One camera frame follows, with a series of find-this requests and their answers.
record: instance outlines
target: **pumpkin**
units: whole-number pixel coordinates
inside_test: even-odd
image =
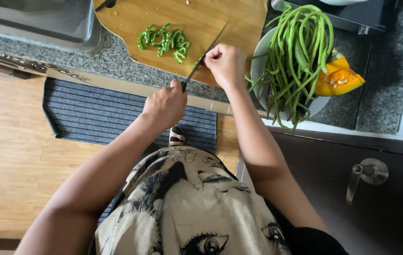
[[[338,96],[350,92],[365,83],[365,80],[349,67],[345,57],[336,55],[334,60],[326,67],[328,74],[320,72],[315,87],[315,94],[322,97]]]

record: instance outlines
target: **gray striped mat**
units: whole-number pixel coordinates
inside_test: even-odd
[[[108,144],[142,112],[146,97],[47,78],[42,108],[56,138]],[[217,114],[186,107],[178,122],[186,145],[216,151]],[[155,143],[168,146],[169,130]]]

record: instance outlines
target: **stove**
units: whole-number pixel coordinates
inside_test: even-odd
[[[377,34],[389,31],[397,22],[398,0],[368,0],[346,6],[325,4],[319,0],[286,0],[292,8],[312,4],[321,9],[334,27],[357,32]]]

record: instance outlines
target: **wooden cutting board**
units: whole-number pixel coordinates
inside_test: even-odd
[[[93,0],[95,8],[103,1]],[[134,61],[188,76],[227,20],[230,22],[218,43],[238,46],[252,56],[266,13],[267,0],[189,0],[189,4],[186,0],[116,0],[114,7],[104,8],[96,15],[104,27],[124,40]],[[175,61],[174,50],[158,58],[157,47],[140,50],[137,46],[140,32],[151,24],[160,28],[167,22],[171,23],[167,31],[181,29],[192,43],[182,65]],[[207,67],[198,68],[192,79],[218,86]]]

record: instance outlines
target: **wooden floor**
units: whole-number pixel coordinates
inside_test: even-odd
[[[0,238],[21,238],[56,189],[102,145],[56,139],[41,110],[44,78],[0,77]],[[219,114],[217,155],[238,160],[233,118]]]

